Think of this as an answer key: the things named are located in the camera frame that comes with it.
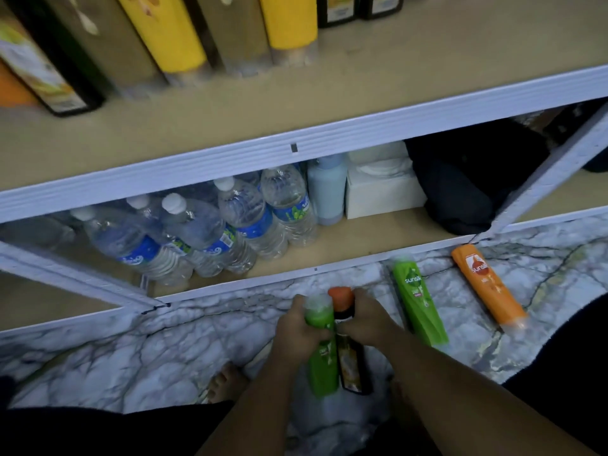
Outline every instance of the wooden shelf board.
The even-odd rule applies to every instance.
[[[319,231],[319,238],[314,244],[306,248],[290,245],[287,253],[274,261],[258,259],[246,275],[238,276],[223,271],[216,277],[202,278],[195,274],[187,287],[172,288],[153,284],[150,286],[150,294],[152,297],[161,297],[214,284],[313,268],[454,237],[432,221],[423,208],[343,219],[330,227],[320,226]]]
[[[318,63],[0,121],[0,191],[608,63],[605,0],[407,0],[321,31]]]
[[[577,171],[565,183],[523,214],[517,222],[608,206],[608,173]]]
[[[0,272],[0,291],[0,331],[117,307],[4,272]]]

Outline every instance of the foot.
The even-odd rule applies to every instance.
[[[219,403],[225,400],[237,401],[248,385],[247,377],[231,362],[228,362],[209,381],[207,400],[209,403]]]

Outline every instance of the black bottle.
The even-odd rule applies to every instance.
[[[357,15],[361,19],[377,19],[401,11],[403,0],[361,0]]]
[[[346,322],[354,316],[354,295],[350,288],[336,287],[328,291],[334,303],[334,320]],[[365,363],[364,347],[345,334],[336,333],[336,349],[342,388],[359,395],[372,392],[371,379]]]
[[[104,100],[93,77],[105,79],[46,8],[41,0],[0,0],[0,57],[52,114],[93,111]]]
[[[350,22],[356,18],[359,0],[317,0],[317,23],[320,29]]]

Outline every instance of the white bottle cap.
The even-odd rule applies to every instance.
[[[171,214],[180,214],[186,211],[186,199],[179,193],[170,193],[162,199],[162,207]]]
[[[93,206],[81,206],[80,208],[72,208],[70,214],[80,221],[89,221],[95,217],[95,208]]]
[[[219,179],[216,179],[213,183],[222,192],[227,192],[232,189],[232,187],[234,187],[234,176],[230,175],[228,177],[220,177]]]
[[[144,193],[142,195],[135,195],[134,197],[129,197],[126,199],[126,202],[133,206],[136,210],[140,210],[141,208],[145,208],[150,203],[150,195]]]

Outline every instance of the bottle cap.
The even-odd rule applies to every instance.
[[[149,205],[150,195],[147,193],[144,193],[143,195],[135,195],[134,197],[127,198],[126,202],[136,210],[140,210],[141,208],[145,208]]]
[[[348,286],[334,286],[327,290],[334,303],[334,312],[344,312],[354,304],[354,293]]]
[[[321,169],[336,168],[344,160],[344,154],[327,155],[317,158],[317,166]]]
[[[234,176],[230,175],[228,177],[220,177],[219,179],[216,179],[213,183],[222,192],[227,192],[232,189],[232,187],[234,187]]]
[[[170,193],[162,199],[162,207],[171,214],[180,214],[186,211],[186,199],[179,193]]]
[[[89,221],[95,217],[95,208],[90,205],[81,206],[80,208],[71,209],[70,214],[80,221]]]

